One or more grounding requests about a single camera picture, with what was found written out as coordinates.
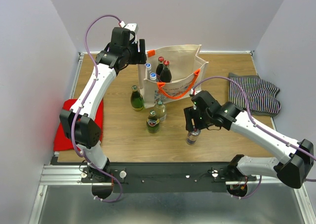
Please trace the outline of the front green beer bottle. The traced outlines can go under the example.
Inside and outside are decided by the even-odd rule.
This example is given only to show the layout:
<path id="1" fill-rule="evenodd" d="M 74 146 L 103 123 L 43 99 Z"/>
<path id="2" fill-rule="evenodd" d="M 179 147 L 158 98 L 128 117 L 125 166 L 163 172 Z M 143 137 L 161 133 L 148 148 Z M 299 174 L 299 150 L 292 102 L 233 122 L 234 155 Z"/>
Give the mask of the front green beer bottle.
<path id="1" fill-rule="evenodd" d="M 151 110 L 149 116 L 147 118 L 147 129 L 148 132 L 154 134 L 159 131 L 159 118 L 155 112 L 155 110 Z"/>

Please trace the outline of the cola glass bottle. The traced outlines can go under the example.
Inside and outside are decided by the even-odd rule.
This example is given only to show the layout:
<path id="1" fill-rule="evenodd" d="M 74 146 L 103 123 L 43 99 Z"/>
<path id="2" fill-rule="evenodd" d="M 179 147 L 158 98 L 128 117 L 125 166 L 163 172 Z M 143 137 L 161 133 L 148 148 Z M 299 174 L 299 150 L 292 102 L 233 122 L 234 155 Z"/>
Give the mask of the cola glass bottle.
<path id="1" fill-rule="evenodd" d="M 164 82 L 164 83 L 171 82 L 172 75 L 171 75 L 171 71 L 169 69 L 169 64 L 170 64 L 170 62 L 168 60 L 165 60 L 163 62 L 163 68 L 162 68 L 162 71 L 160 73 L 160 78 L 159 78 L 159 80 L 161 82 Z"/>
<path id="2" fill-rule="evenodd" d="M 163 62 L 164 62 L 164 57 L 160 56 L 158 58 L 158 65 L 157 65 L 157 68 L 156 68 L 156 76 L 157 76 L 157 79 L 160 80 L 160 74 L 163 70 Z"/>

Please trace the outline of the clear glass soda bottle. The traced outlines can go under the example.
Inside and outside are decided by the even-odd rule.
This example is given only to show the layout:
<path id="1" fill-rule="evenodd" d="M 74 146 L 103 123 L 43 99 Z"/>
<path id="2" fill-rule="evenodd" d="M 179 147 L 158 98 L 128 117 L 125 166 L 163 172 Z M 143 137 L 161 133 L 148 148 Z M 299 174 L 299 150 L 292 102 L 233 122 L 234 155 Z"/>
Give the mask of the clear glass soda bottle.
<path id="1" fill-rule="evenodd" d="M 161 122 L 165 121 L 167 112 L 166 112 L 166 106 L 162 100 L 157 101 L 157 103 L 154 106 L 154 110 L 155 110 L 156 115 L 159 118 L 159 120 Z"/>

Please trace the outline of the clear plastic water bottle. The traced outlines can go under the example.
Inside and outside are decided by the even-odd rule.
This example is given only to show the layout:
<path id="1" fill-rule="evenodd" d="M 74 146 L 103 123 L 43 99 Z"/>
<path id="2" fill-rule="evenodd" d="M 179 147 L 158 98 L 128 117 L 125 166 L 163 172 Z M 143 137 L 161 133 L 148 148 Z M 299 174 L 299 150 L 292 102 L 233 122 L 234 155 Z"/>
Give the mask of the clear plastic water bottle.
<path id="1" fill-rule="evenodd" d="M 150 76 L 150 74 L 152 72 L 152 65 L 151 65 L 151 63 L 146 63 L 145 67 L 146 67 L 146 73 L 148 74 L 148 76 Z"/>

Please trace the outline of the striped folded cloth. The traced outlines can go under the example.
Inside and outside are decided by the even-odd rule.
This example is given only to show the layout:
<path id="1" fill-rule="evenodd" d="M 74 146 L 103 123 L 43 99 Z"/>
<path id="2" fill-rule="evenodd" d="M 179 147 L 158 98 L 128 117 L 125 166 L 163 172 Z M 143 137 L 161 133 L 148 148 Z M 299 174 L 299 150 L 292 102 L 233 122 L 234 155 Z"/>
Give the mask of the striped folded cloth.
<path id="1" fill-rule="evenodd" d="M 252 115 L 257 116 L 276 116 L 281 110 L 281 103 L 277 99 L 280 88 L 275 84 L 261 79 L 259 76 L 238 76 L 229 73 L 230 82 L 228 99 L 237 106 L 245 108 L 245 100 L 241 89 L 247 96 L 249 109 Z"/>

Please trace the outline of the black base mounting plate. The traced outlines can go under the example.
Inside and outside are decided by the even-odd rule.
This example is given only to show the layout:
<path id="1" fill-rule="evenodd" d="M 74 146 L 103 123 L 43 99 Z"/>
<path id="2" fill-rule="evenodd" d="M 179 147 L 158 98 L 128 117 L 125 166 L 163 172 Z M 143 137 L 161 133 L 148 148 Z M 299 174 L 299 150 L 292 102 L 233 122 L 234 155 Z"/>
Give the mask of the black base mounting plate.
<path id="1" fill-rule="evenodd" d="M 256 180 L 229 172 L 228 167 L 228 162 L 112 162 L 110 174 L 117 181 L 90 167 L 83 168 L 81 181 L 109 185 L 115 193 L 163 193 L 226 192 L 227 182 Z"/>

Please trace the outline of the beige canvas tote bag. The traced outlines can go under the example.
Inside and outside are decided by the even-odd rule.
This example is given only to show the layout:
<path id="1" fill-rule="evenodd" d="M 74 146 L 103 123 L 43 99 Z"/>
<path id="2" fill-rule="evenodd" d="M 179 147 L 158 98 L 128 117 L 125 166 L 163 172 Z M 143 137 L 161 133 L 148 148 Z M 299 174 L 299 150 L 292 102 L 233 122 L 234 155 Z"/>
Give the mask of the beige canvas tote bag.
<path id="1" fill-rule="evenodd" d="M 144 107 L 153 107 L 158 100 L 170 103 L 189 97 L 193 87 L 204 79 L 208 62 L 199 57 L 201 45 L 165 46 L 146 53 L 147 63 L 151 64 L 152 72 L 156 71 L 158 58 L 168 60 L 171 71 L 170 83 L 151 81 L 144 64 L 138 65 L 138 80 L 140 93 L 144 99 Z"/>

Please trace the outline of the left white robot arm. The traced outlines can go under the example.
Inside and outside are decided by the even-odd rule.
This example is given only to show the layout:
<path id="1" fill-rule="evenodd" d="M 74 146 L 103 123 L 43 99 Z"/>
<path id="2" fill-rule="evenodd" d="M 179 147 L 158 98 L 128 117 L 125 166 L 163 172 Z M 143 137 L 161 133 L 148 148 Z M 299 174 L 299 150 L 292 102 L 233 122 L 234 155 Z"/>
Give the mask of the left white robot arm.
<path id="1" fill-rule="evenodd" d="M 112 30 L 111 41 L 92 58 L 94 69 L 81 95 L 69 110 L 62 110 L 60 122 L 76 154 L 87 161 L 93 177 L 109 178 L 110 161 L 101 149 L 101 128 L 95 117 L 106 90 L 128 65 L 146 63 L 145 41 L 137 40 L 136 23 L 121 24 Z"/>

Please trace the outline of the green glass bottle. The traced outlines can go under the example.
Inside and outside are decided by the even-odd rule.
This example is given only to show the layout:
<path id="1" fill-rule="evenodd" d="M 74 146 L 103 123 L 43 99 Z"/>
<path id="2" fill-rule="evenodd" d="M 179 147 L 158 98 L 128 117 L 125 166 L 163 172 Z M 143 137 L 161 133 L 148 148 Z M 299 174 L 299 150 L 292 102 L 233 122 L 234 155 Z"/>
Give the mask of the green glass bottle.
<path id="1" fill-rule="evenodd" d="M 144 100 L 136 85 L 132 87 L 132 94 L 130 97 L 131 106 L 135 111 L 140 111 L 144 108 Z"/>

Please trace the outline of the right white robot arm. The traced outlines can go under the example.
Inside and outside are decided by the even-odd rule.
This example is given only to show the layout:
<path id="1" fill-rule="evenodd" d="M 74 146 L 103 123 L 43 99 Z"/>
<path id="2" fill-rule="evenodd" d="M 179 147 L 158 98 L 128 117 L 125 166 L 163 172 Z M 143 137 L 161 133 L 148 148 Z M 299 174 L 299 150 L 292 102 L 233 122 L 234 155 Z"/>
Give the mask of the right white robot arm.
<path id="1" fill-rule="evenodd" d="M 208 129 L 211 126 L 239 133 L 260 145 L 273 156 L 268 158 L 236 155 L 225 170 L 231 180 L 244 176 L 267 176 L 299 189 L 314 165 L 314 145 L 307 139 L 287 137 L 254 119 L 237 105 L 221 105 L 209 92 L 190 93 L 193 105 L 184 109 L 186 130 Z"/>

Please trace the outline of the blue label water bottle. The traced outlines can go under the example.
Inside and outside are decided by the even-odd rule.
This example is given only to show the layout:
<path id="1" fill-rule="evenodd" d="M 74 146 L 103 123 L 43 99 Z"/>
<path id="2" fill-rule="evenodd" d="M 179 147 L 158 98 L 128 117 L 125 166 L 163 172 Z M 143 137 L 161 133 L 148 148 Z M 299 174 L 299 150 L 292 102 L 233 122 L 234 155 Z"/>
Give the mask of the blue label water bottle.
<path id="1" fill-rule="evenodd" d="M 157 78 L 157 75 L 156 75 L 156 73 L 154 73 L 154 72 L 151 72 L 150 74 L 149 74 L 149 80 L 151 81 L 151 82 L 159 82 L 159 79 Z"/>

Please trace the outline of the red folded cloth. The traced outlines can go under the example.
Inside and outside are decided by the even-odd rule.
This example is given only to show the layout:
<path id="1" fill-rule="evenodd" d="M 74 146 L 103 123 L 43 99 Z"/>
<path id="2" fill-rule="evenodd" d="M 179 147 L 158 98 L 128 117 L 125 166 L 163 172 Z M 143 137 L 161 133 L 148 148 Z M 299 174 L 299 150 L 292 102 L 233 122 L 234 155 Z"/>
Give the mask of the red folded cloth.
<path id="1" fill-rule="evenodd" d="M 77 99 L 75 99 L 75 98 L 68 99 L 64 102 L 62 108 L 66 109 L 66 110 L 70 110 L 71 106 L 76 101 L 77 101 Z M 103 109 L 104 109 L 104 102 L 103 102 L 103 100 L 101 100 L 101 102 L 98 106 L 98 109 L 97 109 L 96 117 L 95 117 L 95 123 L 101 129 L 100 141 L 103 138 L 103 120 L 104 120 L 103 119 L 103 117 L 104 117 Z M 61 123 L 59 123 L 53 145 L 54 145 L 53 151 L 73 150 L 72 142 L 65 136 Z"/>

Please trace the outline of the red bull energy can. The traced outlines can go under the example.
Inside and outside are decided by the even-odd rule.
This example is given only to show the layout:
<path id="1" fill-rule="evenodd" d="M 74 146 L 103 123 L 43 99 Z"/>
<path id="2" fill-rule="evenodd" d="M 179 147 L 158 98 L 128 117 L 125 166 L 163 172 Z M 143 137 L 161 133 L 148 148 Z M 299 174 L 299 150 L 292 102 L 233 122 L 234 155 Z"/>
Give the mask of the red bull energy can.
<path id="1" fill-rule="evenodd" d="M 192 132 L 188 132 L 187 138 L 186 138 L 187 144 L 194 145 L 199 135 L 200 135 L 199 129 L 194 129 Z"/>

